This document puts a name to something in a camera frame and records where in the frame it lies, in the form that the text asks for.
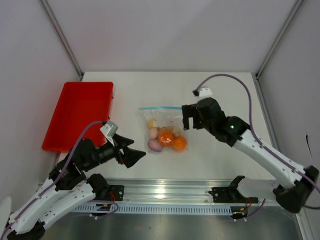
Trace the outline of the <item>purple toy onion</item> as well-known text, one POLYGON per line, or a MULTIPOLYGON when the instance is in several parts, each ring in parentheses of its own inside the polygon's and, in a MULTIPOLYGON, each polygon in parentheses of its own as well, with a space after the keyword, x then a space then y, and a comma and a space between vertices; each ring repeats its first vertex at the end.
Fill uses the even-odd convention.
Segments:
POLYGON ((159 153, 163 150, 163 146, 158 142, 157 139, 150 139, 147 143, 148 148, 156 153, 159 153))

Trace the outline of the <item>pink toy egg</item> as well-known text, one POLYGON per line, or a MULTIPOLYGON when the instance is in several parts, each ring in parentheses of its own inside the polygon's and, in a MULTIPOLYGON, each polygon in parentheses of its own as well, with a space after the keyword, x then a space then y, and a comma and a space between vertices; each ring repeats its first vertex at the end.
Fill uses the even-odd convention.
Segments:
POLYGON ((155 127, 153 127, 153 128, 151 128, 150 130, 149 130, 149 138, 150 139, 157 139, 157 137, 158 137, 158 129, 157 128, 155 128, 155 127))

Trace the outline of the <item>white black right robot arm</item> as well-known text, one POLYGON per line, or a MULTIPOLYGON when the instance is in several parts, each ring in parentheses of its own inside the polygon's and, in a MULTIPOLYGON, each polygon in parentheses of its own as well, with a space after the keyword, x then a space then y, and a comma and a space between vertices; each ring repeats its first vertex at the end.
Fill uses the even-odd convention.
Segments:
POLYGON ((253 128, 237 116, 226 116, 218 102, 204 98, 191 105, 183 105, 182 122, 189 130, 189 119, 193 128, 205 129, 219 142, 252 158, 275 179, 261 180, 239 176, 228 189, 228 196, 234 202, 255 197, 274 200, 288 212, 297 214, 317 188, 319 170, 310 165, 305 167, 263 142, 253 128))

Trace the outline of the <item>yellow toy pepper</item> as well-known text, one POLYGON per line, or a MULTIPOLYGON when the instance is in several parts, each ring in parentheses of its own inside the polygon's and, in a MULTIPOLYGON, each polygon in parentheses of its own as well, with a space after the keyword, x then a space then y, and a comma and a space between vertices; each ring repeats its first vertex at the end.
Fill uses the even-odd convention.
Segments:
POLYGON ((151 119, 147 123, 147 128, 149 130, 153 129, 153 128, 158 128, 158 127, 159 127, 159 125, 158 125, 158 121, 156 119, 151 119))

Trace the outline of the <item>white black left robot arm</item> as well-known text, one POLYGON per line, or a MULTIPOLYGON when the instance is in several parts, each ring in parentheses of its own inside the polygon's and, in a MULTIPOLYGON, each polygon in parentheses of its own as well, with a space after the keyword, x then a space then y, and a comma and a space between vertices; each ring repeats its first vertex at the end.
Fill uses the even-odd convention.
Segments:
POLYGON ((81 139, 49 173, 41 188, 19 210, 13 212, 1 239, 39 240, 46 230, 76 207, 89 201, 105 201, 110 185, 100 173, 85 173, 110 161, 131 168, 146 152, 131 149, 134 140, 115 134, 114 143, 95 147, 81 139))

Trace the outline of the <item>clear zip top bag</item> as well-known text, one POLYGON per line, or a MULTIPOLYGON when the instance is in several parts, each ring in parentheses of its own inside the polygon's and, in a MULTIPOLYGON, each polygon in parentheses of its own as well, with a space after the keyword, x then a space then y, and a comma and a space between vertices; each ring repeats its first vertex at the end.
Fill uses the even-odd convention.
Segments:
MULTIPOLYGON (((183 126, 183 114, 182 114, 182 108, 179 106, 149 106, 149 107, 140 107, 139 113, 141 117, 143 118, 144 125, 146 127, 146 145, 148 147, 148 141, 150 140, 149 137, 149 129, 147 127, 147 123, 151 119, 156 119, 158 122, 158 127, 163 128, 167 126, 173 126, 173 127, 179 127, 182 129, 182 134, 179 136, 183 136, 187 140, 187 146, 184 151, 186 151, 189 147, 189 141, 188 137, 186 135, 186 132, 184 130, 183 126)), ((163 151, 165 152, 177 152, 182 153, 184 151, 175 151, 173 148, 173 144, 170 147, 163 147, 163 150, 161 152, 154 152, 151 151, 149 148, 148 150, 152 153, 160 154, 163 151)))

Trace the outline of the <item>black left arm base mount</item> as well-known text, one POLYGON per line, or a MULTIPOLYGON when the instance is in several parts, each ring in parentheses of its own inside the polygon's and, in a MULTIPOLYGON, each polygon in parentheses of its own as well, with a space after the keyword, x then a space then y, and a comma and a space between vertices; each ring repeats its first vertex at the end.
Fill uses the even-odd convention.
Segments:
POLYGON ((122 202, 125 194, 124 185, 110 185, 108 192, 101 198, 104 201, 122 202))

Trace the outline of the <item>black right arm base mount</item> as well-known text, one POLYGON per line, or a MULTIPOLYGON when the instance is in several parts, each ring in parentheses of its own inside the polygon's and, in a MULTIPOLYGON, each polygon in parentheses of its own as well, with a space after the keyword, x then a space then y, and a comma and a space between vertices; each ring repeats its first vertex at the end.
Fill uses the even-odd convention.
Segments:
POLYGON ((214 203, 231 203, 231 204, 257 204, 257 197, 244 197, 237 189, 229 187, 212 187, 208 193, 212 196, 214 203))

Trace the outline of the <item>yellow toy ginger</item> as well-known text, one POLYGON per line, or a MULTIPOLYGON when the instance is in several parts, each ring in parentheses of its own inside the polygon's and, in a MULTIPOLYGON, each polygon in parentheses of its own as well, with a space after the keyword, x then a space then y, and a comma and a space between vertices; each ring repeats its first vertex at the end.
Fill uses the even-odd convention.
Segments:
POLYGON ((180 136, 183 133, 183 130, 181 128, 179 128, 179 127, 176 127, 176 126, 166 126, 166 127, 160 127, 158 129, 158 132, 159 133, 171 132, 177 137, 177 136, 180 136))

